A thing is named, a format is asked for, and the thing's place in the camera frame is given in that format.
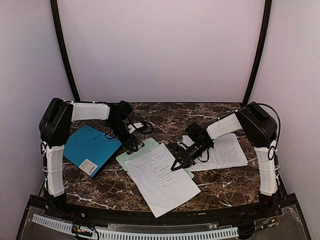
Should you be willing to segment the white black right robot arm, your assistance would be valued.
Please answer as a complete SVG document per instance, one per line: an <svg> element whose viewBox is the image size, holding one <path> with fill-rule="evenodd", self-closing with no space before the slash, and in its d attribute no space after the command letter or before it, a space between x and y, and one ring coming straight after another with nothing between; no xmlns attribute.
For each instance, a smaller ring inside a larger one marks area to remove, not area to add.
<svg viewBox="0 0 320 240"><path fill-rule="evenodd" d="M278 138L281 132L280 118L273 118L264 110L265 103L251 102L217 119L207 127L193 122L185 133L193 141L191 146L170 142L167 147L176 153L172 171L195 165L202 153L214 148L214 140L236 131L243 131L254 147L260 175L260 194L273 196L279 189Z"/></svg>

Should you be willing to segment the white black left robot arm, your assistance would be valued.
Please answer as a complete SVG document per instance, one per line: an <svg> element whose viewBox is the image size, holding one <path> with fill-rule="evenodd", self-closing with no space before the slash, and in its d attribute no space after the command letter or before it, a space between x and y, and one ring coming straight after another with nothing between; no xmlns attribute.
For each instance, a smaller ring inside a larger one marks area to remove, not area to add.
<svg viewBox="0 0 320 240"><path fill-rule="evenodd" d="M133 109L126 101L107 103L102 101L67 101L53 98L39 123L40 151L46 193L57 198L65 193L63 184L63 153L70 137L73 122L100 120L113 131L115 137L130 153L137 152L138 140L130 130L138 130L135 124L126 125Z"/></svg>

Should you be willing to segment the mint green clipboard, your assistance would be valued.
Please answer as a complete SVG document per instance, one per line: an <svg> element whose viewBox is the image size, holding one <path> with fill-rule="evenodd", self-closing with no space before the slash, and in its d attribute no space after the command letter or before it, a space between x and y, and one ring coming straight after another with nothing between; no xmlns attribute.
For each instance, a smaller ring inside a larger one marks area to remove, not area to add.
<svg viewBox="0 0 320 240"><path fill-rule="evenodd" d="M133 170L136 166L138 170L146 170L148 164L152 164L151 171L145 173L144 177L157 179L158 181L170 181L174 178L194 178L194 174L188 170L179 169L171 171L171 166L174 163L174 156L169 149L162 143L158 144L153 138L148 138L143 142L145 146L130 155L123 153L116 157L118 163L127 172L130 178L135 182L141 180L138 172Z"/></svg>

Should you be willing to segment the white printed form sheet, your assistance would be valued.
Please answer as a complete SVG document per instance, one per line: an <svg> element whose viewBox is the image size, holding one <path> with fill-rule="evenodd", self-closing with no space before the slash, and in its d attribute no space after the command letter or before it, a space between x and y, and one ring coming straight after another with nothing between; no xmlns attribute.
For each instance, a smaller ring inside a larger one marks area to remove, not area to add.
<svg viewBox="0 0 320 240"><path fill-rule="evenodd" d="M162 143L152 151L125 162L152 214L158 218L201 192L184 169L172 171L174 156Z"/></svg>

